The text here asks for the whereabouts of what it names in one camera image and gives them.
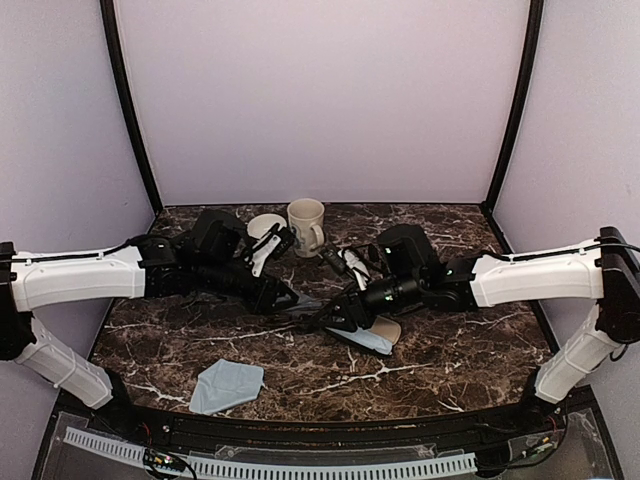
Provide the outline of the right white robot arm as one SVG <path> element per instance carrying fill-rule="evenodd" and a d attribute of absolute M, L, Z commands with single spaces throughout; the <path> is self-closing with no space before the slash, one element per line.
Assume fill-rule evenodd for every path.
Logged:
<path fill-rule="evenodd" d="M 521 434 L 534 432 L 570 390 L 617 348 L 639 340 L 639 261 L 614 227 L 568 247 L 525 254 L 481 253 L 439 259 L 424 230 L 400 224 L 377 237 L 388 273 L 363 290 L 345 290 L 312 320 L 355 332 L 405 308 L 468 312 L 496 305 L 559 298 L 594 304 L 581 327 L 530 377 L 510 413 Z"/>

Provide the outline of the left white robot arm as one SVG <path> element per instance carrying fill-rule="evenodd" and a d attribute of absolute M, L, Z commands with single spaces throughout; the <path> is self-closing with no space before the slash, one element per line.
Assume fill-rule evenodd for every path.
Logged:
<path fill-rule="evenodd" d="M 55 255 L 17 252 L 1 245 L 1 358 L 24 365 L 55 387 L 101 411 L 120 436 L 141 427 L 119 376 L 79 356 L 56 338 L 34 314 L 59 303 L 104 298 L 164 298 L 195 292 L 243 301 L 252 314 L 273 314 L 299 297 L 282 280 L 264 272 L 279 257 L 278 240 L 236 255 L 233 249 L 196 246 L 182 234 L 175 239 L 143 235 L 102 251 Z"/>

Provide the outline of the black glasses case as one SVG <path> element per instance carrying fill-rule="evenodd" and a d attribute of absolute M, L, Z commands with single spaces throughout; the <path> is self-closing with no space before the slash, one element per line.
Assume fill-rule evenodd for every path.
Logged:
<path fill-rule="evenodd" d="M 390 355 L 381 355 L 381 354 L 377 354 L 377 353 L 375 353 L 373 351 L 369 351 L 369 350 L 365 349 L 364 347 L 361 347 L 361 346 L 359 346 L 359 345 L 357 345 L 355 343 L 351 343 L 351 342 L 347 341 L 346 339 L 338 337 L 335 334 L 329 333 L 327 331 L 327 329 L 328 328 L 325 328 L 325 331 L 329 335 L 337 338 L 340 341 L 346 342 L 349 346 L 354 346 L 354 347 L 360 348 L 361 350 L 363 350 L 363 351 L 365 351 L 367 353 L 370 353 L 370 354 L 373 354 L 373 355 L 378 355 L 378 356 L 390 356 L 392 354 L 391 353 Z M 387 318 L 384 318 L 384 317 L 378 317 L 374 321 L 374 323 L 373 323 L 373 325 L 371 327 L 369 327 L 367 329 L 363 329 L 363 330 L 369 330 L 372 333 L 375 333 L 375 334 L 377 334 L 379 336 L 382 336 L 382 337 L 386 338 L 387 340 L 392 342 L 393 347 L 397 344 L 397 342 L 398 342 L 398 340 L 399 340 L 399 338 L 401 336 L 401 333 L 402 333 L 402 328 L 401 328 L 399 323 L 397 323 L 394 320 L 390 320 L 390 319 L 387 319 Z"/>

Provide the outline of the small blue cleaning cloth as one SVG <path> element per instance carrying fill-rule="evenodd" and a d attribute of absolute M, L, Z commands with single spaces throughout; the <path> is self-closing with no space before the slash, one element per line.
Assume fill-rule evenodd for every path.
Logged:
<path fill-rule="evenodd" d="M 372 333 L 369 330 L 358 329 L 354 332 L 348 332 L 328 328 L 327 331 L 377 354 L 390 355 L 392 353 L 392 342 L 382 336 Z"/>

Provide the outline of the thick black-frame sunglasses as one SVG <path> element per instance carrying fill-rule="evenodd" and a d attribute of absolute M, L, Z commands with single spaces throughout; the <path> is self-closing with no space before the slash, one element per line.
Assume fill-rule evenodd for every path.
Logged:
<path fill-rule="evenodd" d="M 317 310 L 282 311 L 271 319 L 279 327 L 292 327 L 297 334 L 308 335 L 321 330 L 322 325 L 317 318 Z"/>

